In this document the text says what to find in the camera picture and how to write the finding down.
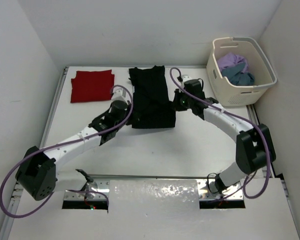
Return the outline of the black t-shirt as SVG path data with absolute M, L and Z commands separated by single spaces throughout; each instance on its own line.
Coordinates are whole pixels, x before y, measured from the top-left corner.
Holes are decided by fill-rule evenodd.
M 133 111 L 129 124 L 133 129 L 170 129 L 176 125 L 176 112 L 169 99 L 165 67 L 130 68 L 133 86 Z

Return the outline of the red t-shirt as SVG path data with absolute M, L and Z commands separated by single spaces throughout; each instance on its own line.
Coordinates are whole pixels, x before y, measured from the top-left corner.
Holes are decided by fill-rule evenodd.
M 71 79 L 71 98 L 73 103 L 88 103 L 109 101 L 112 98 L 112 89 L 115 75 L 112 70 L 77 71 Z

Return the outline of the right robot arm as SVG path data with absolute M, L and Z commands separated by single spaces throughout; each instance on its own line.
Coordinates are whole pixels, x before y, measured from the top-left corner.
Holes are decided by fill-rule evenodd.
M 213 124 L 235 142 L 235 160 L 225 170 L 215 174 L 207 187 L 212 194 L 221 194 L 241 179 L 266 167 L 276 159 L 269 128 L 255 125 L 250 120 L 225 110 L 219 102 L 206 98 L 201 79 L 178 78 L 173 104 L 177 112 L 191 110 L 192 113 Z

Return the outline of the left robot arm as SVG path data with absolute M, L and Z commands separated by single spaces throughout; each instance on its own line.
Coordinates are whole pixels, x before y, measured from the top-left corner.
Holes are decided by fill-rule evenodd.
M 36 201 L 53 192 L 85 190 L 94 181 L 92 177 L 82 169 L 63 171 L 62 167 L 113 139 L 130 117 L 131 107 L 129 100 L 114 100 L 108 110 L 77 134 L 54 146 L 31 147 L 26 152 L 25 162 L 17 170 L 16 180 Z

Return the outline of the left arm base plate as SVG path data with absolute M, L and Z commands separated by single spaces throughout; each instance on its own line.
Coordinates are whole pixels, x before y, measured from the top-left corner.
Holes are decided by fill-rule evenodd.
M 83 188 L 83 193 L 66 190 L 63 199 L 65 201 L 105 201 L 110 194 L 110 180 L 96 179 Z

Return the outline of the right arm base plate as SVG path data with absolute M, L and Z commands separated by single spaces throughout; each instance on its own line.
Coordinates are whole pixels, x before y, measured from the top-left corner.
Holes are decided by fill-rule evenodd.
M 223 198 L 226 201 L 242 201 L 244 199 L 241 184 L 239 182 L 229 186 L 221 193 L 217 192 L 214 179 L 207 180 L 206 178 L 203 178 L 197 179 L 196 182 L 200 201 L 214 201 L 220 198 Z

